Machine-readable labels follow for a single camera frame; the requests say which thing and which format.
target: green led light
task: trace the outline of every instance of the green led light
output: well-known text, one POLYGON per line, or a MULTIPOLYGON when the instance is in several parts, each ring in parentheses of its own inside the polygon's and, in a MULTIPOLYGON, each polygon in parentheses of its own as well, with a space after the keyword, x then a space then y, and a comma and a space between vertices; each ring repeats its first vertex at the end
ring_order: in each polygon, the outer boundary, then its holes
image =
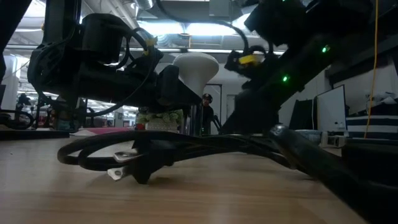
POLYGON ((330 50, 329 45, 326 45, 326 46, 324 46, 324 47, 322 48, 322 53, 326 53, 326 52, 328 52, 329 50, 330 50))

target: black cable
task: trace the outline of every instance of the black cable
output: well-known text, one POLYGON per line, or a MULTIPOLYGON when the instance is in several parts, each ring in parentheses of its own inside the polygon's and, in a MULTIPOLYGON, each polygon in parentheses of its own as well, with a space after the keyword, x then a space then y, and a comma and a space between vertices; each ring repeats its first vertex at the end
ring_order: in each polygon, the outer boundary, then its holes
POLYGON ((10 120, 10 121, 3 123, 3 125, 5 125, 6 127, 15 129, 15 130, 25 130, 25 129, 31 127, 33 125, 33 122, 35 121, 35 119, 33 118, 32 115, 30 115, 29 113, 23 112, 23 111, 0 109, 0 113, 14 113, 15 115, 23 114, 29 118, 29 123, 25 124, 25 125, 21 125, 21 122, 15 121, 15 120, 10 120))
POLYGON ((132 55, 131 52, 129 52, 129 59, 131 60, 131 63, 134 63, 134 61, 136 60, 132 55))
POLYGON ((142 27, 137 27, 137 28, 134 28, 134 29, 132 30, 133 33, 138 33, 139 31, 143 32, 143 33, 146 35, 147 38, 152 38, 152 34, 150 34, 148 31, 146 31, 146 30, 145 30, 144 28, 142 28, 142 27))
POLYGON ((290 164, 283 156, 273 153, 268 149, 268 146, 264 146, 263 148, 251 146, 247 139, 240 139, 236 136, 209 136, 198 138, 162 131, 126 131, 123 133, 108 133, 100 136, 92 136, 63 146, 58 151, 57 157, 61 163, 80 165, 89 170, 104 171, 111 168, 122 167, 127 164, 116 163, 112 157, 88 156, 104 147, 135 139, 140 141, 161 140, 187 144, 185 149, 179 147, 178 161, 208 156, 210 154, 241 151, 257 156, 268 157, 282 166, 291 168, 290 164), (78 151, 81 151, 78 157, 69 156, 71 153, 78 151))
POLYGON ((130 38, 126 37, 125 39, 126 39, 126 51, 124 53, 123 59, 117 65, 110 66, 111 68, 119 69, 119 68, 125 66, 125 64, 129 60, 129 57, 130 57, 130 43, 129 43, 130 42, 130 38))
POLYGON ((147 50, 147 44, 145 42, 145 40, 137 33, 136 29, 131 30, 130 28, 126 27, 126 26, 120 26, 120 25, 108 25, 109 28, 113 28, 114 30, 118 30, 124 34, 129 34, 131 35, 137 42, 139 45, 141 45, 141 47, 144 50, 147 50))
POLYGON ((261 46, 261 45, 250 46, 250 48, 249 48, 250 54, 253 54, 255 51, 263 53, 264 56, 266 56, 266 54, 267 54, 266 49, 263 46, 261 46))
POLYGON ((273 54, 274 53, 274 44, 271 41, 268 41, 268 53, 273 54))
POLYGON ((222 26, 226 26, 229 27, 233 30, 235 30, 235 32, 237 34, 239 34, 243 40, 243 54, 247 55, 248 51, 249 51, 249 42, 248 42, 248 38, 246 37, 246 35, 244 35, 244 32, 241 31, 241 29, 232 26, 231 24, 225 22, 225 21, 219 21, 216 19, 202 19, 202 20, 195 20, 195 21, 191 21, 189 19, 184 19, 184 18, 180 18, 174 15, 171 15, 169 12, 167 12, 167 10, 163 7, 162 1, 161 0, 156 0, 156 4, 159 7, 160 11, 165 14, 165 16, 169 17, 172 20, 175 20, 177 22, 182 22, 182 23, 213 23, 213 24, 218 24, 218 25, 222 25, 222 26))

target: power cord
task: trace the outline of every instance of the power cord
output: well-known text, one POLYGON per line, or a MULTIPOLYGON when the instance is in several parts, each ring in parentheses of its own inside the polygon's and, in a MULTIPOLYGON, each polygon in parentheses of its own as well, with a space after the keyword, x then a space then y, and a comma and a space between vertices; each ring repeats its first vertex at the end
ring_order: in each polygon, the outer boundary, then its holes
POLYGON ((375 28, 374 28, 374 65, 373 65, 373 81, 372 81, 372 90, 370 96, 370 105, 369 105, 369 113, 368 113, 368 122, 366 123, 366 130, 363 138, 366 139, 369 131, 369 125, 371 123, 371 113, 372 113, 372 101, 373 101, 373 93, 374 93, 374 84, 376 82, 376 68, 377 68, 377 33, 378 33, 378 24, 379 24, 379 0, 376 0, 376 20, 375 28))
POLYGON ((126 166, 129 162, 118 163, 113 157, 88 156, 104 147, 132 140, 167 141, 174 144, 176 146, 175 150, 177 150, 176 156, 178 156, 175 162, 210 154, 240 151, 267 157, 282 166, 291 168, 287 159, 278 150, 270 147, 268 142, 253 141, 245 136, 208 136, 200 138, 164 131, 126 131, 79 139, 63 146, 58 151, 57 157, 63 164, 80 165, 82 168, 89 170, 106 171, 126 166), (78 157, 70 156, 70 154, 78 151, 81 151, 78 157))

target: desk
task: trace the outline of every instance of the desk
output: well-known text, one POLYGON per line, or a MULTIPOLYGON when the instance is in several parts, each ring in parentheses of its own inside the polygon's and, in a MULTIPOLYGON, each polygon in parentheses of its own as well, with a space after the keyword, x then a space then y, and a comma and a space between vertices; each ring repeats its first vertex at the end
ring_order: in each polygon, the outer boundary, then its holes
POLYGON ((114 182, 105 172, 59 163, 57 150, 74 139, 0 142, 2 224, 364 223, 309 176, 266 158, 192 159, 139 185, 132 177, 114 182))

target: ceiling light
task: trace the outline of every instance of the ceiling light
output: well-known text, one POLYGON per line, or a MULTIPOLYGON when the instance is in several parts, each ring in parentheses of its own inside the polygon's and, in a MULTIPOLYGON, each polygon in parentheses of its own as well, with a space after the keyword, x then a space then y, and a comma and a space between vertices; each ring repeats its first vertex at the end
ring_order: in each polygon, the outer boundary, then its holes
MULTIPOLYGON (((181 50, 187 50, 188 52, 202 52, 202 53, 209 53, 209 54, 229 54, 232 50, 221 50, 221 49, 168 49, 168 48, 159 48, 157 49, 161 52, 165 53, 181 53, 181 50)), ((130 51, 132 52, 142 52, 144 49, 139 47, 131 47, 130 51)), ((282 55, 285 51, 283 50, 275 50, 274 54, 282 55)))
POLYGON ((37 31, 42 31, 42 29, 20 29, 17 28, 15 32, 37 32, 37 31))
POLYGON ((152 35, 181 34, 182 26, 178 22, 145 22, 138 21, 140 27, 152 35))
POLYGON ((235 30, 218 24, 193 23, 187 27, 186 33, 190 35, 232 35, 235 34, 235 30))

